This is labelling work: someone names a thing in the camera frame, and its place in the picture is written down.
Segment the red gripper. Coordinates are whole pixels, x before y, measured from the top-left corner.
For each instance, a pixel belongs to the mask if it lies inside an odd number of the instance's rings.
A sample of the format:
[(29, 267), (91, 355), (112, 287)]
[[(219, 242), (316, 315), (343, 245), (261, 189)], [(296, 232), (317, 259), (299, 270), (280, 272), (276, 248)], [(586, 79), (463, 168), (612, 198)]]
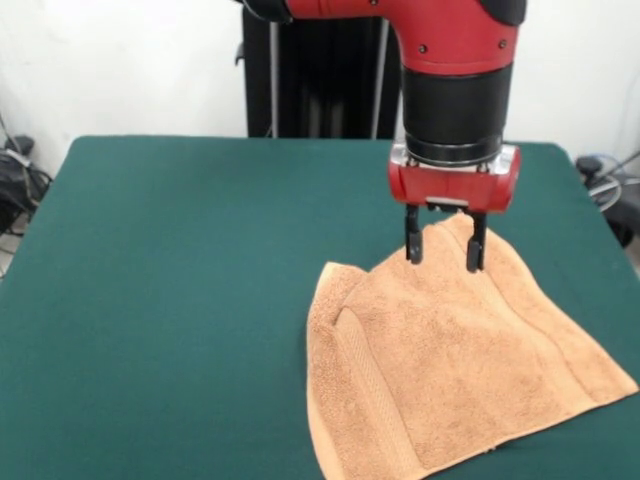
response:
[(407, 204), (405, 255), (411, 264), (423, 260), (423, 237), (418, 206), (452, 206), (468, 210), (473, 232), (467, 244), (466, 268), (484, 269), (487, 215), (503, 213), (512, 201), (521, 167), (520, 149), (504, 145), (488, 162), (466, 167), (437, 167), (409, 155), (404, 143), (394, 143), (388, 163), (392, 197)]

